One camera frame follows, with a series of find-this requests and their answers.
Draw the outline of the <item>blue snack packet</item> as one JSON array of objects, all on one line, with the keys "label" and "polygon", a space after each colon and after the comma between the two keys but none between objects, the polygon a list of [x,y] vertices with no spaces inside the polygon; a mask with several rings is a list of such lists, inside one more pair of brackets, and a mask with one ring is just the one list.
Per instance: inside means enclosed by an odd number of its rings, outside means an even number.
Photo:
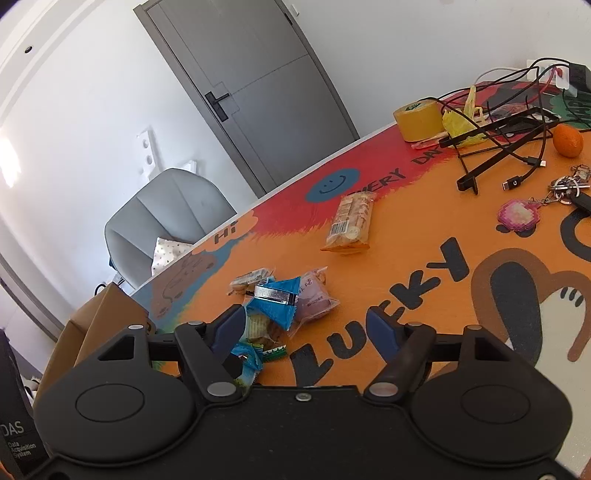
[{"label": "blue snack packet", "polygon": [[280,339],[290,330],[296,314],[297,294],[301,277],[266,282],[256,285],[252,298],[245,303],[246,313],[260,313],[280,326]]}]

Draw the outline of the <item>green striped wafer packet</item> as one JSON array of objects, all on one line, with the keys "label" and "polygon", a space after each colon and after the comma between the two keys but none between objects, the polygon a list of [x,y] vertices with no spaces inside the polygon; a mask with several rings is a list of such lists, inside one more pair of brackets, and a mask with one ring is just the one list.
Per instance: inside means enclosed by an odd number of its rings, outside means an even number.
[{"label": "green striped wafer packet", "polygon": [[287,356],[287,346],[280,344],[280,326],[260,313],[246,313],[245,330],[232,348],[231,354],[242,361],[242,373],[235,384],[242,391],[249,390],[266,363]]}]

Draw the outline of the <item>small brown snack bar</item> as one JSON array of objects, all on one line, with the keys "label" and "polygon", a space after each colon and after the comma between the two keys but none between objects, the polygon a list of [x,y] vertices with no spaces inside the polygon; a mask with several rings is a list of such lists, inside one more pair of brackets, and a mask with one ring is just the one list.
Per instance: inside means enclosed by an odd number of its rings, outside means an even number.
[{"label": "small brown snack bar", "polygon": [[266,282],[272,275],[273,269],[269,268],[259,268],[240,275],[229,283],[228,294],[252,296],[256,285]]}]

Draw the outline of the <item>pink snack packet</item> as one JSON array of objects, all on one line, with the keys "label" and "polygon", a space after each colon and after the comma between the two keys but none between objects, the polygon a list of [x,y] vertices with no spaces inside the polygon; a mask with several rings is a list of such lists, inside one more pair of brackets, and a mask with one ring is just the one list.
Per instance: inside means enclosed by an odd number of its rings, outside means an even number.
[{"label": "pink snack packet", "polygon": [[305,272],[295,304],[294,321],[287,335],[293,338],[305,323],[320,319],[339,306],[341,302],[332,297],[327,287],[327,267]]}]

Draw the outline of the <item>white dotted cushion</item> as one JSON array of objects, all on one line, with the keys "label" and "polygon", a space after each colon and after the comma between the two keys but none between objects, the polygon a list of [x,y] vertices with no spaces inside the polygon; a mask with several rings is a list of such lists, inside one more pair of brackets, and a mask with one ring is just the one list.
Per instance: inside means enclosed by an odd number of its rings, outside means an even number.
[{"label": "white dotted cushion", "polygon": [[192,250],[190,243],[177,240],[169,240],[162,237],[156,239],[152,263],[151,275],[155,276],[165,270],[170,264]]}]

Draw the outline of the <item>biscuit packet orange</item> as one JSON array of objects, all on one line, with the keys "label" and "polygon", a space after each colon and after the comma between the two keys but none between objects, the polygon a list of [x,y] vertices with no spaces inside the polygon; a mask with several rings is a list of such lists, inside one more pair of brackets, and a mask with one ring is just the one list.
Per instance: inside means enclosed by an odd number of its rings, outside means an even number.
[{"label": "biscuit packet orange", "polygon": [[356,192],[342,197],[322,251],[353,254],[368,250],[376,197],[372,192]]}]

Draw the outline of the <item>cardboard box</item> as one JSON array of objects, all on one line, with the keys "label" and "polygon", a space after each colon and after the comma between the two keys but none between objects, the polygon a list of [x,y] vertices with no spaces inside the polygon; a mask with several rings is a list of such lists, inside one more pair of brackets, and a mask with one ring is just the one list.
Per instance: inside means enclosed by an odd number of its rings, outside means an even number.
[{"label": "cardboard box", "polygon": [[43,373],[33,407],[38,406],[41,396],[69,370],[120,331],[135,324],[145,327],[148,333],[156,330],[148,312],[114,283],[88,300],[72,314],[62,330]]}]

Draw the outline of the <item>colourful cat table mat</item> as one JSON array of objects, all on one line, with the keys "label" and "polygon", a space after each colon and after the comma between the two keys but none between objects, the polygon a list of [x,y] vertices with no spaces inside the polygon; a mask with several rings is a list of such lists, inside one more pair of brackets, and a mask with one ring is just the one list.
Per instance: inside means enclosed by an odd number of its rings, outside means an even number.
[{"label": "colourful cat table mat", "polygon": [[[497,220],[510,200],[543,198],[573,162],[548,141],[546,166],[518,188],[503,183],[529,167],[511,157],[478,177],[479,193],[460,192],[457,154],[414,150],[397,127],[356,143],[318,169],[221,227],[194,252],[145,282],[133,295],[162,330],[211,320],[238,298],[229,283],[259,268],[290,279],[327,267],[339,304],[321,319],[283,336],[287,356],[259,374],[264,385],[365,386],[383,367],[367,336],[376,305],[402,322],[444,333],[479,323],[554,382],[573,408],[560,461],[590,475],[590,217],[570,205],[540,209],[522,233]],[[370,248],[322,251],[339,201],[377,195]]]}]

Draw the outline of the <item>yellow tape roll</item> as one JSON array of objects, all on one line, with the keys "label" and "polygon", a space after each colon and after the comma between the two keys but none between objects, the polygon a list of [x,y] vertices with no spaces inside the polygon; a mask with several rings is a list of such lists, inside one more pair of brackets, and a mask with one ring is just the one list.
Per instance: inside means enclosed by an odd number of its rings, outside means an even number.
[{"label": "yellow tape roll", "polygon": [[407,143],[428,140],[444,131],[439,104],[433,100],[419,100],[393,112],[401,136]]}]

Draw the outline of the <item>yellow plastic bag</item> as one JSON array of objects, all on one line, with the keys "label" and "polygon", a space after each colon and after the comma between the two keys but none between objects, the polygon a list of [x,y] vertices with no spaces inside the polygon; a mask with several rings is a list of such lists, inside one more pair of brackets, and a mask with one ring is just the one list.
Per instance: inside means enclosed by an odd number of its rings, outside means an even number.
[{"label": "yellow plastic bag", "polygon": [[483,108],[476,105],[477,89],[470,87],[467,100],[462,110],[445,110],[442,123],[449,137],[458,140],[462,134],[475,131],[487,119]]}]

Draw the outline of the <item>key bunch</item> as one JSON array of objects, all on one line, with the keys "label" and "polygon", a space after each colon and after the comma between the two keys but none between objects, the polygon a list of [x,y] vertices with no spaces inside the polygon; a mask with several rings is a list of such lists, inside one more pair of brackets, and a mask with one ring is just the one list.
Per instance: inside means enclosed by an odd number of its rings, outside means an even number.
[{"label": "key bunch", "polygon": [[542,200],[543,205],[560,203],[575,208],[591,211],[590,199],[591,170],[588,165],[580,164],[571,168],[571,174],[553,180],[548,186],[548,194]]}]

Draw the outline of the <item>orange tangerine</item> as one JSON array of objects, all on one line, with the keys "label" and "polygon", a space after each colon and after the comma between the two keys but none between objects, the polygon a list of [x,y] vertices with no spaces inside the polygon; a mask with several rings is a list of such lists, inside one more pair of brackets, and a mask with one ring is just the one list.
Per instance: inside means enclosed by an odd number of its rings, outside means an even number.
[{"label": "orange tangerine", "polygon": [[583,150],[582,134],[566,123],[558,124],[554,128],[552,140],[556,151],[566,158],[576,158]]}]

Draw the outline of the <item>grey door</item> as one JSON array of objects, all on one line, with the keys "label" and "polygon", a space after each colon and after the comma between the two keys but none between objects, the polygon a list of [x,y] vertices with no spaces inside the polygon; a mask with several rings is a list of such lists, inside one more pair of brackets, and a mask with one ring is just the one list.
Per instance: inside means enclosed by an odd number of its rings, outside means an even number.
[{"label": "grey door", "polygon": [[147,1],[134,12],[256,196],[359,139],[280,1]]}]

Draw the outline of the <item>white power strip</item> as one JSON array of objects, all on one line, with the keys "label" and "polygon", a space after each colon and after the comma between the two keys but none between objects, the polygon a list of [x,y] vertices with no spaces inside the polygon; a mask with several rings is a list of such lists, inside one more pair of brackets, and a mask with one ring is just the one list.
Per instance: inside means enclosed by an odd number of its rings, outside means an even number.
[{"label": "white power strip", "polygon": [[569,63],[559,59],[528,59],[526,62],[529,82],[550,83],[561,90],[568,90],[570,84]]}]

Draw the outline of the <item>black power adapter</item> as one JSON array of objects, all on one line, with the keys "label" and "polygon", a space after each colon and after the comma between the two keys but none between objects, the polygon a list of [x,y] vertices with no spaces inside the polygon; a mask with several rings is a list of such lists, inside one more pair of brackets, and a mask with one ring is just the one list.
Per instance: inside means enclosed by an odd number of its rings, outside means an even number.
[{"label": "black power adapter", "polygon": [[591,93],[591,71],[584,65],[570,62],[569,69],[569,87],[568,92],[571,96],[577,97],[582,93]]}]

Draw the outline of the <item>black stand frame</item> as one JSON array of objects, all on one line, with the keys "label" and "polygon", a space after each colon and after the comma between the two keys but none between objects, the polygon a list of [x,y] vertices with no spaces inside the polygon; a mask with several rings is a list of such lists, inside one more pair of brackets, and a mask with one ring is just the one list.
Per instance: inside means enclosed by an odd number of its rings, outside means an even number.
[{"label": "black stand frame", "polygon": [[[507,157],[513,157],[529,167],[522,175],[513,176],[503,183],[502,188],[518,188],[536,170],[546,166],[544,159],[548,141],[552,138],[552,129],[561,123],[562,118],[543,107],[530,107],[519,113],[495,120],[475,131],[462,134],[458,140],[449,135],[440,142],[441,148],[451,147],[457,152],[465,174],[457,181],[460,192],[472,190],[479,193],[477,179]],[[468,140],[490,141],[492,145],[480,150],[462,153],[460,148]],[[483,163],[469,169],[465,159],[470,155],[490,153],[493,155]]]}]

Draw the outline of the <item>pink apple keychain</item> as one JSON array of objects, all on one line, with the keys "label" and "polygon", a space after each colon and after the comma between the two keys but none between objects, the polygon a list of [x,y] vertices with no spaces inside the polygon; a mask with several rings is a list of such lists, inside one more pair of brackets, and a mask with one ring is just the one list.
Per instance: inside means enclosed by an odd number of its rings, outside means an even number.
[{"label": "pink apple keychain", "polygon": [[540,208],[537,201],[510,200],[500,207],[497,219],[511,231],[530,230],[540,222]]}]

